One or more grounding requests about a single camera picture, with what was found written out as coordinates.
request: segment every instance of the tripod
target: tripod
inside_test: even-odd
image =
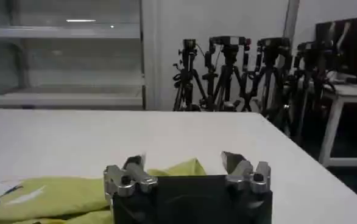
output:
[[[283,79],[291,67],[292,57],[289,50],[290,43],[287,38],[266,38],[257,42],[256,68],[254,71],[251,95],[257,96],[258,85],[265,75],[265,84],[261,99],[261,114],[263,116],[266,116],[268,113],[270,81],[272,79],[272,75],[275,77],[277,94],[282,94]],[[285,64],[282,67],[281,72],[279,72],[279,69],[275,67],[276,59],[279,55],[285,57]]]
[[[237,61],[238,46],[224,46],[222,53],[225,56],[225,65],[221,69],[221,77],[216,84],[214,99],[217,99],[216,111],[233,111],[233,105],[227,105],[230,101],[230,90],[232,85],[232,75],[235,74],[238,83],[241,85],[242,81],[239,76],[238,67],[235,66]]]
[[[193,68],[193,61],[197,55],[197,50],[195,49],[196,40],[185,39],[183,40],[183,45],[183,50],[179,51],[178,54],[182,55],[180,63],[183,64],[184,68],[180,69],[178,64],[174,64],[180,73],[173,77],[173,81],[175,81],[174,86],[178,89],[173,111],[200,111],[200,107],[193,104],[193,78],[195,78],[203,99],[206,99],[206,95],[199,75]]]
[[[317,64],[319,56],[319,51],[316,47],[315,42],[306,42],[301,43],[298,45],[297,55],[295,57],[294,68],[296,79],[299,81],[303,77],[303,88],[302,88],[302,95],[297,100],[297,110],[295,116],[298,117],[297,122],[295,122],[295,135],[296,135],[296,142],[301,142],[302,137],[302,130],[303,130],[303,122],[306,113],[306,105],[307,105],[307,98],[309,92],[309,83],[311,79],[315,76],[315,68]],[[300,61],[304,59],[305,61],[305,68],[304,70],[300,69]]]
[[[294,127],[291,118],[291,106],[294,99],[298,78],[295,75],[287,75],[283,79],[280,95],[275,98],[275,103],[268,109],[266,116],[284,134],[293,135]]]
[[[239,69],[235,66],[236,57],[239,52],[239,46],[244,46],[244,64],[243,69],[247,69],[248,54],[251,40],[245,37],[211,37],[210,50],[205,54],[205,66],[208,68],[208,73],[203,76],[207,80],[208,99],[207,107],[209,111],[235,111],[236,104],[228,104],[230,101],[230,91],[232,75],[234,74],[238,80],[239,86],[242,89],[242,80],[240,78]],[[221,67],[221,76],[216,84],[214,91],[215,67],[211,63],[211,56],[215,53],[215,45],[221,45],[222,53],[225,57],[225,65]]]

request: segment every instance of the shelf board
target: shelf board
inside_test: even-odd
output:
[[[141,107],[141,86],[38,86],[0,95],[0,106]]]
[[[120,24],[115,28],[72,27],[0,27],[0,38],[88,38],[88,39],[140,39],[139,24]]]

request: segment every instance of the white desk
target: white desk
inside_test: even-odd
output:
[[[357,223],[357,195],[259,114],[0,110],[0,180],[102,177],[143,152],[146,168],[197,157],[223,174],[222,150],[269,162],[273,224]]]
[[[320,150],[319,162],[327,166],[357,166],[357,158],[332,158],[334,139],[345,103],[357,103],[357,85],[335,85],[336,93],[326,92],[333,100],[325,136]]]

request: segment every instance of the tripod leg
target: tripod leg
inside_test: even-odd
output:
[[[270,80],[272,78],[272,73],[273,73],[273,69],[267,69],[267,71],[265,72],[265,85],[264,85],[265,95],[263,94],[263,99],[262,99],[262,103],[263,103],[262,110],[263,111],[268,108]]]
[[[242,73],[242,77],[240,77],[240,79],[238,79],[238,82],[239,82],[239,96],[241,98],[244,98],[245,97],[245,94],[246,94],[246,83],[247,83],[247,73],[244,72]]]
[[[270,104],[270,107],[282,107],[284,104],[287,104],[284,102],[285,86],[284,86],[283,73],[280,74],[277,68],[273,68],[272,74],[275,77],[275,85],[274,88],[272,88],[272,92],[270,93],[272,97],[271,99],[268,99],[268,104]]]
[[[243,80],[241,79],[241,77],[239,76],[239,69],[237,66],[234,66],[233,68],[233,72],[235,74],[235,77],[237,78],[237,81],[238,81],[238,84],[239,84],[239,87],[242,89],[243,88]]]
[[[214,111],[214,74],[207,79],[207,111]]]
[[[192,83],[188,83],[185,86],[184,97],[185,97],[186,110],[192,111],[192,102],[193,102],[193,84]]]
[[[290,114],[290,111],[289,111],[289,108],[288,109],[286,109],[286,111],[285,111],[285,119],[284,119],[284,121],[283,121],[283,124],[284,124],[284,127],[285,127],[285,129],[287,128],[287,131],[288,131],[288,133],[286,133],[285,132],[285,134],[287,135],[287,136],[291,136],[291,117],[289,116],[289,114]]]
[[[245,94],[243,97],[245,100],[244,106],[242,107],[241,112],[252,112],[252,107],[250,106],[250,101],[252,100],[252,96],[250,94]]]
[[[225,71],[225,66],[223,65],[222,66],[222,73],[221,73],[221,76],[219,77],[219,80],[217,81],[216,88],[215,88],[215,93],[214,93],[214,96],[213,96],[214,102],[215,102],[215,100],[217,98],[217,95],[219,94],[219,91],[220,91],[221,86],[222,86],[222,82],[223,82],[223,79],[224,79],[224,71]]]
[[[183,85],[180,84],[180,87],[177,90],[176,99],[174,101],[173,111],[178,111],[180,109],[182,95],[183,95]]]
[[[250,95],[252,97],[255,97],[258,95],[258,85],[260,85],[260,81],[263,79],[263,76],[265,74],[265,68],[263,68],[258,76],[256,76],[252,82],[252,90],[250,90]]]
[[[200,81],[200,78],[199,78],[199,74],[197,73],[197,71],[195,69],[193,70],[193,76],[195,77],[197,86],[199,87],[199,90],[200,90],[200,93],[201,93],[203,99],[206,100],[207,96],[205,95],[202,82]]]
[[[229,78],[226,80],[226,87],[225,87],[225,102],[230,101],[230,91],[232,88],[232,77],[229,76]]]
[[[223,107],[224,107],[224,93],[225,93],[225,87],[222,85],[221,86],[221,91],[220,91],[220,95],[217,98],[217,106],[216,106],[216,111],[222,111]]]
[[[305,120],[305,113],[306,113],[306,106],[307,106],[307,98],[308,98],[308,88],[309,88],[309,80],[311,78],[311,74],[305,74],[305,80],[303,82],[303,100],[302,100],[302,105],[300,109],[300,117],[299,117],[299,122],[298,122],[298,129],[296,133],[296,142],[298,144],[301,143],[302,141],[302,131],[303,131],[303,123]]]

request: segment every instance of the yellow cloth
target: yellow cloth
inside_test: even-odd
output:
[[[155,176],[206,175],[197,159],[148,173]],[[0,223],[113,223],[101,179],[36,178],[22,181],[21,185],[22,188],[0,197]],[[36,191],[41,193],[22,203],[7,205]]]

